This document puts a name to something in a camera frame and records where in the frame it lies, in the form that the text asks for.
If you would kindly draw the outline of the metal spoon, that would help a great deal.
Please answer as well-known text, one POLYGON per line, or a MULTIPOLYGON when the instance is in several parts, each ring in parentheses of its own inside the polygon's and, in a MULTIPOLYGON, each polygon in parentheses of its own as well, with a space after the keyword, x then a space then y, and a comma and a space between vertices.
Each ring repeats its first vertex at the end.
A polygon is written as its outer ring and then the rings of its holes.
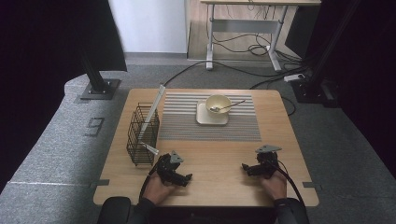
POLYGON ((240 104, 244 103, 245 101, 246 101, 246 100, 243 100, 243 101, 240 101, 240 102, 238 102, 238 103, 234 103, 234 104, 227 105, 227 106, 224 106, 224 107, 211 106, 211 107, 209 108, 209 111, 219 113, 221 110, 224 110, 224 109, 226 109, 226 108, 230 108, 230 107, 235 106, 235 105, 240 105, 240 104))

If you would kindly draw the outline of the cream square plate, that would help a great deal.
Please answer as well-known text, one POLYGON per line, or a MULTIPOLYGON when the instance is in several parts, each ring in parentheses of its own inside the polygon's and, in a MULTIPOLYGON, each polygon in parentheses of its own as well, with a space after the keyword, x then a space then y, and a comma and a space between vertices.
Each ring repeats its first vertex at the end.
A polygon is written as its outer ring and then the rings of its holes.
POLYGON ((225 125, 229 121, 228 114, 215 114, 205 106, 205 100, 197 102, 196 121, 203 125, 225 125))

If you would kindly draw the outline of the grey striped placemat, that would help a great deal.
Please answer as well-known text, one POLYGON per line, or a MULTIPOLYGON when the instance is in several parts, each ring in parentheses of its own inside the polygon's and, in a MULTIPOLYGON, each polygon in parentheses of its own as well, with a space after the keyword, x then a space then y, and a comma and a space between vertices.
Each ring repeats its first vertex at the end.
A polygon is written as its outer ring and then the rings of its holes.
POLYGON ((248 93, 224 93, 232 104, 246 100, 231 107, 227 124, 203 125, 196 121, 197 102, 206 101, 214 94, 198 91, 166 93, 159 138, 177 141, 260 142, 262 136, 259 123, 252 95, 248 93))

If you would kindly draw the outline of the black curtain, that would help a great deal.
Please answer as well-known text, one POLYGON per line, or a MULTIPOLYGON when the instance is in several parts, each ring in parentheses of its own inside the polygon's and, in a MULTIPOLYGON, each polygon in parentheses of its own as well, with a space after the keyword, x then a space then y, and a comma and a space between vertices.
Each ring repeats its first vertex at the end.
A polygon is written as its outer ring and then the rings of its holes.
POLYGON ((89 67, 126 69, 109 0, 0 0, 0 190, 89 67))
POLYGON ((361 0, 321 87, 396 177, 396 0, 361 0))

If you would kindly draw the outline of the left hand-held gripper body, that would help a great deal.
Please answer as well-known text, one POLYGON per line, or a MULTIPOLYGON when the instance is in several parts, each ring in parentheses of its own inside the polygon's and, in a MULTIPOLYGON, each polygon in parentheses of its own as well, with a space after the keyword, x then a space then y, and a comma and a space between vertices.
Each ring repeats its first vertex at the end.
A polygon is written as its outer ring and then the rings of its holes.
POLYGON ((183 159, 175 152, 161 155, 157 161, 157 174, 162 182, 169 182, 177 178, 176 169, 183 162, 183 159))

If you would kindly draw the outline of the person's left hand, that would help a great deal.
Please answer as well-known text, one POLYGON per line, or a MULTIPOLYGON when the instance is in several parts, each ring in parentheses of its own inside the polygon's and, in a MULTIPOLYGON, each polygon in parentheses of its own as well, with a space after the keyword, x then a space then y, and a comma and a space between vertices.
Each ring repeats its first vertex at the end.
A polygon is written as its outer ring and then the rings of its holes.
POLYGON ((155 205, 162 203, 169 195, 171 195, 177 186, 166 186, 161 178, 157 175, 152 175, 145 187, 143 197, 150 200, 155 205))

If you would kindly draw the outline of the white frame desk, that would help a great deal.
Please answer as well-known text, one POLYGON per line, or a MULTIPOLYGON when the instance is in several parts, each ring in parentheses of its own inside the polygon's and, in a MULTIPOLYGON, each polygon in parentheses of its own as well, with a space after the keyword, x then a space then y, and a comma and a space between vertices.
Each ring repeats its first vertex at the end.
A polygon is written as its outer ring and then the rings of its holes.
POLYGON ((214 33, 242 33, 242 34, 269 34, 273 36, 269 46, 266 46, 270 62, 276 72, 281 70, 276 45, 282 30, 289 7, 317 7, 321 0, 200 0, 209 7, 208 44, 206 46, 205 67, 213 69, 214 33), (281 7, 280 17, 277 20, 234 20, 216 19, 215 6, 268 6, 281 7))

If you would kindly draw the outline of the black padded chair part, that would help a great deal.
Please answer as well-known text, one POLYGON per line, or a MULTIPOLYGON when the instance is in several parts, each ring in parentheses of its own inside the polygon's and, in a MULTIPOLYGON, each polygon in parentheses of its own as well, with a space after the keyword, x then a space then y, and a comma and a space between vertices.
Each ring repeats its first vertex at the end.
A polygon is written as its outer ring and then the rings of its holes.
POLYGON ((131 201, 127 197, 110 197, 102 205, 97 224, 126 224, 131 201))

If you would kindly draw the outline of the black metal stand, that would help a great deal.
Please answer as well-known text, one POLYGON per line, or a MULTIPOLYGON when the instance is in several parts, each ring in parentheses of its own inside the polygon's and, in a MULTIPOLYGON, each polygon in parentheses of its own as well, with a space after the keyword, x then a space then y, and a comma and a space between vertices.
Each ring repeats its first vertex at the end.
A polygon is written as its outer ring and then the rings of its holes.
POLYGON ((327 104, 334 97, 322 89, 325 65, 335 52, 341 35, 350 23, 361 0, 321 0, 316 11, 316 21, 305 54, 304 64, 309 68, 310 78, 292 81, 294 95, 299 103, 327 104))
POLYGON ((89 84, 81 94, 81 100, 112 100, 113 96, 120 85, 119 79, 103 78, 98 69, 96 69, 85 50, 81 50, 81 65, 89 78, 89 84))

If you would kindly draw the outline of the cream bowl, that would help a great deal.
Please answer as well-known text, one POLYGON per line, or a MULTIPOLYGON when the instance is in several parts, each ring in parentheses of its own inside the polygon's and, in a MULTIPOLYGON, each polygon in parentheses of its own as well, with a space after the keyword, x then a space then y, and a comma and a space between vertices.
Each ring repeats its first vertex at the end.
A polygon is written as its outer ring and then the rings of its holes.
POLYGON ((224 106, 231 105, 231 104, 232 104, 232 102, 227 96, 222 95, 222 94, 214 94, 214 95, 209 96, 206 99, 205 108, 211 116, 226 116, 229 113, 229 111, 231 110, 231 108, 226 108, 224 110, 221 110, 219 113, 211 112, 211 111, 209 111, 209 108, 211 106, 224 107, 224 106))

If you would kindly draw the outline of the person's right hand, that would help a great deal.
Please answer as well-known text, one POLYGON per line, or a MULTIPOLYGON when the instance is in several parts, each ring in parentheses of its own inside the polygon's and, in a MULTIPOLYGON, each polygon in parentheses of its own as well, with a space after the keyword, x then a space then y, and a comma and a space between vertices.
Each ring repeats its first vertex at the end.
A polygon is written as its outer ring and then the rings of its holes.
POLYGON ((272 200, 287 197, 287 179, 280 172, 275 172, 270 178, 261 177, 261 185, 272 200))

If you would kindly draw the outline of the white stick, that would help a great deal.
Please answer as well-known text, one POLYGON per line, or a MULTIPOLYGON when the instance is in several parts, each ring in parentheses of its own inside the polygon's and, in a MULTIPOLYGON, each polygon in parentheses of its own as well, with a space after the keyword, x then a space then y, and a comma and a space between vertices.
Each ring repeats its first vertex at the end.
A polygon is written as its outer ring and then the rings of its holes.
POLYGON ((164 91, 165 91, 165 86, 163 84, 161 84, 160 88, 158 90, 158 93, 156 95, 156 98, 154 99, 154 102, 152 103, 152 106, 151 106, 151 108, 150 108, 150 110, 149 110, 149 112, 148 112, 148 114, 147 114, 147 116, 145 118, 145 121, 142 123, 141 130, 140 130, 140 133, 138 135, 138 140, 143 139, 145 131, 146 131, 146 129, 149 126, 149 123, 151 121, 151 118, 154 115, 154 113, 155 113, 155 111, 156 111, 156 109, 158 107, 158 104, 159 104, 159 102, 161 101, 161 99, 163 97, 164 91))
POLYGON ((158 155, 159 154, 159 150, 155 147, 152 147, 144 142, 139 142, 139 144, 141 144, 143 147, 145 147, 149 152, 151 152, 153 155, 158 155))

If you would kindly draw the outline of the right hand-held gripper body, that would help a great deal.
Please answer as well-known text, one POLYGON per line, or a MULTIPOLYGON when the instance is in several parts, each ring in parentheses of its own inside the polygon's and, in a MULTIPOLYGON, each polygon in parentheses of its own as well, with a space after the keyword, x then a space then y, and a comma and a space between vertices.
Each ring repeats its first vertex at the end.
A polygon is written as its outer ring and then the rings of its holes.
POLYGON ((263 177, 271 177, 279 168, 277 152, 281 147, 263 145, 256 150, 260 173, 263 177))

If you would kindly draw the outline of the black wire basket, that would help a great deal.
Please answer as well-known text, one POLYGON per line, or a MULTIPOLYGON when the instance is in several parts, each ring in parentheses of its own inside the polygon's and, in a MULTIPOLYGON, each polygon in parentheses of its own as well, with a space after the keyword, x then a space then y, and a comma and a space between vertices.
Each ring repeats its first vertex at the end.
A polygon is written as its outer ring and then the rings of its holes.
POLYGON ((141 144, 139 144, 139 142, 144 142, 156 148, 157 136, 160 126, 160 119, 157 110, 151 118, 151 121, 145 131, 143 139, 138 140, 138 135, 140 133, 142 123, 145 121, 145 118, 149 113, 150 108, 151 103, 138 103, 135 111, 132 114, 128 130, 126 149, 134 165, 152 165, 156 156, 149 152, 141 144))

